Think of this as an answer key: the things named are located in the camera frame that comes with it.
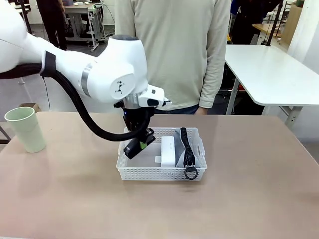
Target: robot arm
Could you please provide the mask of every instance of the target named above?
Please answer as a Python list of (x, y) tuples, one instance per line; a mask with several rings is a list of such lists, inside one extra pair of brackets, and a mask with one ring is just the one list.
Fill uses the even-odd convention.
[[(96, 135), (111, 141), (133, 139), (125, 153), (133, 158), (154, 141), (148, 128), (154, 108), (170, 104), (164, 90), (147, 81), (147, 63), (142, 42), (134, 37), (114, 36), (99, 57), (63, 51), (26, 32), (23, 19), (0, 0), (0, 79), (39, 73), (55, 79), (71, 97), (81, 118)], [(100, 129), (87, 113), (78, 93), (124, 110), (131, 131), (112, 134)]]

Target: black ring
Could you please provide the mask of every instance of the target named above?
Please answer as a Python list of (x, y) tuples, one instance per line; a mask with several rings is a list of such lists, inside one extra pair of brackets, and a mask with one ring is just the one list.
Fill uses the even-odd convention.
[[(188, 175), (187, 175), (188, 172), (195, 172), (195, 177), (193, 177), (193, 178), (188, 177)], [(194, 179), (197, 178), (197, 176), (198, 176), (198, 171), (197, 171), (197, 169), (196, 169), (194, 166), (191, 166), (191, 167), (187, 167), (187, 168), (185, 169), (184, 174), (185, 174), (185, 177), (186, 177), (187, 179), (189, 179), (189, 180), (194, 180)]]

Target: gray floor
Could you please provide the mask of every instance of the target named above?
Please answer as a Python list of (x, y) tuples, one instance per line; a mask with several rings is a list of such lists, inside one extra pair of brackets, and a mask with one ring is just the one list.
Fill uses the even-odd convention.
[[(32, 25), (32, 31), (35, 36), (47, 39), (47, 34), (42, 25)], [(113, 33), (114, 26), (106, 26), (106, 33)], [(86, 43), (69, 42), (68, 49), (72, 51), (80, 51), (93, 56), (98, 56), (106, 48), (107, 42), (100, 43), (98, 48), (91, 52), (91, 48)], [(21, 103), (38, 103), (42, 111), (62, 111), (62, 112), (75, 112), (71, 100), (62, 90), (62, 88), (51, 78), (46, 78), (45, 83), (39, 75), (24, 77), (24, 84), (19, 84), (21, 79), (1, 80), (0, 81), (0, 125), (6, 129), (10, 136), (13, 132), (9, 129), (7, 123), (3, 123), (4, 114), (16, 108)], [(121, 110), (114, 109), (113, 105), (98, 103), (88, 97), (82, 97), (82, 100), (89, 112), (117, 112), (121, 114)], [(228, 96), (218, 95), (215, 98), (213, 108), (209, 110), (210, 114), (223, 115), (226, 112)], [(310, 154), (319, 160), (319, 144), (318, 143), (305, 143), (305, 148)]]

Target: plastic cup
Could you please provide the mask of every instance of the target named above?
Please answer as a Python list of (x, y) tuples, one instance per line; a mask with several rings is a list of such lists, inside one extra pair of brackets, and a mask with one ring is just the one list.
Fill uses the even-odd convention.
[(36, 153), (45, 148), (45, 141), (33, 108), (15, 108), (7, 112), (4, 118), (28, 153)]

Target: person in beige sweater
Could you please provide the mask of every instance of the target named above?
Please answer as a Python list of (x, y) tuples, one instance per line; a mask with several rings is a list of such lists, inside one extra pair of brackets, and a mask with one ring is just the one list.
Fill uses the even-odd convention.
[(148, 81), (173, 104), (160, 114), (205, 115), (221, 86), (230, 0), (116, 0), (115, 33), (145, 48)]

